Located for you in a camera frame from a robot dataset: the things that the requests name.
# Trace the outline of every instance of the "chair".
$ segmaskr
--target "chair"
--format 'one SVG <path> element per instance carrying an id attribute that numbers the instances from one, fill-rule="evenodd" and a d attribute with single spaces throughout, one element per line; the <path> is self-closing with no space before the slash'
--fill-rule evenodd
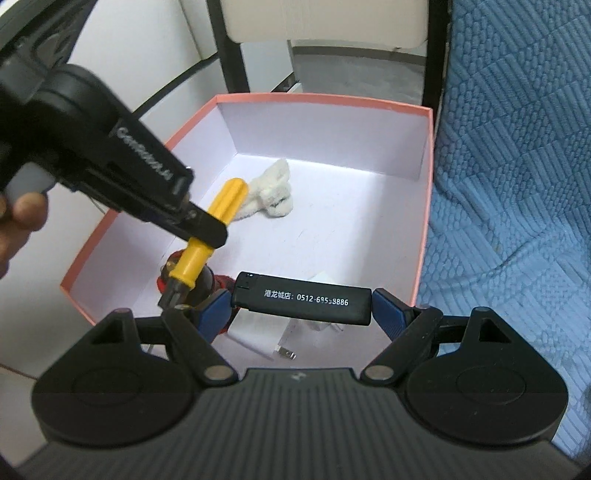
<path id="1" fill-rule="evenodd" d="M 423 105 L 439 107 L 447 0 L 207 0 L 230 93 L 249 92 L 240 43 L 341 40 L 414 48 L 428 36 Z"/>

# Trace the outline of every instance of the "finger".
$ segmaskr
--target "finger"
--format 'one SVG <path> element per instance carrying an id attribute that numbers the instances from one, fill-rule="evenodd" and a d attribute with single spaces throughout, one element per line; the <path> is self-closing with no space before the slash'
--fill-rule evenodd
<path id="1" fill-rule="evenodd" d="M 29 240 L 29 230 L 24 230 L 13 220 L 9 220 L 0 227 L 0 265 L 8 261 Z"/>
<path id="2" fill-rule="evenodd" d="M 47 221 L 47 198 L 41 193 L 26 193 L 12 207 L 12 219 L 23 229 L 39 230 Z"/>
<path id="3" fill-rule="evenodd" d="M 2 195 L 0 195 L 0 219 L 2 217 L 4 217 L 7 207 L 8 207 L 8 202 L 6 201 L 6 198 L 4 198 Z"/>

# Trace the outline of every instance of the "yellow screwdriver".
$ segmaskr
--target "yellow screwdriver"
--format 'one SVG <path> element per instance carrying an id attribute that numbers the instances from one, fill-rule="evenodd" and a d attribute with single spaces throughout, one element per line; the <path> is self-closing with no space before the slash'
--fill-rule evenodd
<path id="1" fill-rule="evenodd" d="M 228 180 L 209 206 L 207 212 L 223 222 L 230 224 L 248 194 L 248 185 L 242 179 Z M 187 248 L 176 267 L 170 272 L 166 289 L 160 297 L 158 306 L 162 309 L 174 307 L 185 302 L 189 292 L 214 249 L 197 238 L 190 238 Z"/>

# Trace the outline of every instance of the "blue gripper pad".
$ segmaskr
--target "blue gripper pad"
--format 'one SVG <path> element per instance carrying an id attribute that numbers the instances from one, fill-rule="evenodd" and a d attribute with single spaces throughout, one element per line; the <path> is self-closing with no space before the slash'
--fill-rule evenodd
<path id="1" fill-rule="evenodd" d="M 375 321 L 390 340 L 398 338 L 414 317 L 412 307 L 383 288 L 377 288 L 372 293 L 371 311 Z"/>
<path id="2" fill-rule="evenodd" d="M 230 319 L 231 300 L 232 294 L 229 291 L 218 290 L 200 304 L 194 313 L 194 325 L 209 343 L 213 342 Z"/>

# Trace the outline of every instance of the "black metal leg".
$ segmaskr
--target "black metal leg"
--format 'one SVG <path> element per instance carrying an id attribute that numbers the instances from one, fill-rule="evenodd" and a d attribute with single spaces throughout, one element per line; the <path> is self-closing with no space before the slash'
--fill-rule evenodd
<path id="1" fill-rule="evenodd" d="M 250 92 L 242 50 L 239 43 L 228 37 L 220 0 L 207 0 L 207 10 L 228 93 Z"/>
<path id="2" fill-rule="evenodd" d="M 448 0 L 429 0 L 427 63 L 422 105 L 433 109 L 433 121 L 437 119 L 443 90 L 447 28 L 450 19 L 448 5 Z"/>

